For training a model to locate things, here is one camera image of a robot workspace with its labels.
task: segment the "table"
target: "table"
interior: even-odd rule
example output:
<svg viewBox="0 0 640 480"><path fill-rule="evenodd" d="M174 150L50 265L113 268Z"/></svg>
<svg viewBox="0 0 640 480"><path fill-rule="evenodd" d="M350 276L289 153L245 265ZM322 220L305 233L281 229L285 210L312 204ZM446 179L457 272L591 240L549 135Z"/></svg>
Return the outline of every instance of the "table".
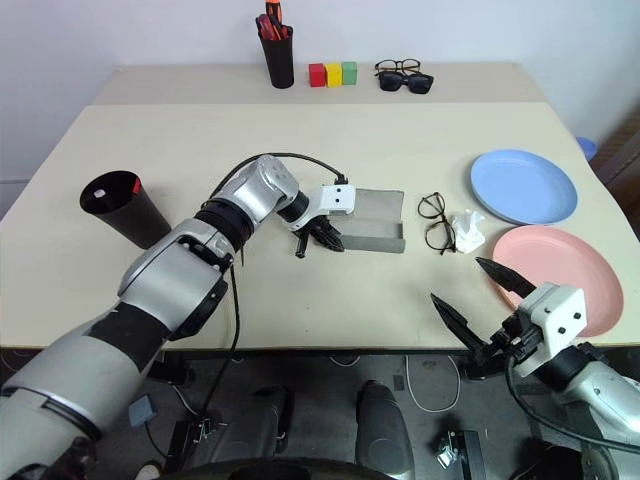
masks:
<svg viewBox="0 0 640 480"><path fill-rule="evenodd" d="M78 205L83 186L129 169L168 221L193 216L237 162L264 151L312 155L361 188L402 190L404 254L329 252L296 239L279 219L246 246L238 268L243 349L457 349L431 305L434 292L488 339L510 313L473 261L490 256L514 226L486 212L469 187L479 154L521 148L559 165L575 182L579 206L558 227L596 248L619 276L619 323L591 341L640 344L640 245L619 207L592 173L578 144L517 65L441 64L426 96L381 92L360 66L355 87L271 88L263 66L128 67L116 72L78 116L0 224L0 343L41 347L116 301L126 267L141 253ZM286 160L305 190L333 180ZM441 192L447 213L484 213L487 243L474 255L426 247L420 197ZM230 343L230 299L195 337L169 349Z"/></svg>

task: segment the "pink plate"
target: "pink plate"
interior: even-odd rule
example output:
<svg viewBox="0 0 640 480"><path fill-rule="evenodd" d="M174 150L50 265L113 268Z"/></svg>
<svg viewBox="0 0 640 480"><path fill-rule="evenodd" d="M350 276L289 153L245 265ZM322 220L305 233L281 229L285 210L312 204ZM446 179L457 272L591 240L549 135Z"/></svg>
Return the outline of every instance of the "pink plate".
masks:
<svg viewBox="0 0 640 480"><path fill-rule="evenodd" d="M544 282L584 290L587 326L581 337L611 330L622 315L622 288L615 272L591 245L556 228L531 225L505 233L493 249L493 259L512 268L536 286ZM499 288L515 308L522 301Z"/></svg>

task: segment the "eyeglasses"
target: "eyeglasses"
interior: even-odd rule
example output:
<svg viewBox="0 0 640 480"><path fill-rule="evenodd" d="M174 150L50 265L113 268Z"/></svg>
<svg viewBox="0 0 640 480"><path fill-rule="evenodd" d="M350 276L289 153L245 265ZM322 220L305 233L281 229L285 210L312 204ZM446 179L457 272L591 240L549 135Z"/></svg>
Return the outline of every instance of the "eyeglasses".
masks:
<svg viewBox="0 0 640 480"><path fill-rule="evenodd" d="M418 203L418 215L427 220L438 219L437 222L429 225L424 232L424 240L429 248L438 250L440 255L444 255L447 250L456 252L456 232L444 213L442 195L435 192L427 197L422 197Z"/></svg>
<svg viewBox="0 0 640 480"><path fill-rule="evenodd" d="M383 60L376 63L374 68L380 89L386 92L395 92L406 85L410 92L424 95L433 84L433 77L420 73L420 62L414 58Z"/></svg>

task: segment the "black cup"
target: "black cup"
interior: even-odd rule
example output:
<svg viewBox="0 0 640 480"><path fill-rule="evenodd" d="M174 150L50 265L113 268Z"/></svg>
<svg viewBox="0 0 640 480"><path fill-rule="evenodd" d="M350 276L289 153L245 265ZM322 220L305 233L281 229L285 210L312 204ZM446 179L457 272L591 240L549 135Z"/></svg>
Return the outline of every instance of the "black cup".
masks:
<svg viewBox="0 0 640 480"><path fill-rule="evenodd" d="M145 250L171 231L135 173L100 175L82 190L80 207Z"/></svg>
<svg viewBox="0 0 640 480"><path fill-rule="evenodd" d="M271 85L276 88L289 88L293 85L293 28L286 29L289 38L282 40L265 40L258 35L269 69Z"/></svg>

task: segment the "white tissue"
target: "white tissue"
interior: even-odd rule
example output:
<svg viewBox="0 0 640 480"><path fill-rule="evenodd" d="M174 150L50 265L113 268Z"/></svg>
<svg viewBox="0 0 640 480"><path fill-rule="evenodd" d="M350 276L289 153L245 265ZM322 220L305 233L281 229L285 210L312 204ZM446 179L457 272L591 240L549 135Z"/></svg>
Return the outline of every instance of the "white tissue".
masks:
<svg viewBox="0 0 640 480"><path fill-rule="evenodd" d="M456 250L461 253L473 252L485 241L478 230L478 224L484 217L474 210L465 210L462 214L453 215L451 226L456 232Z"/></svg>

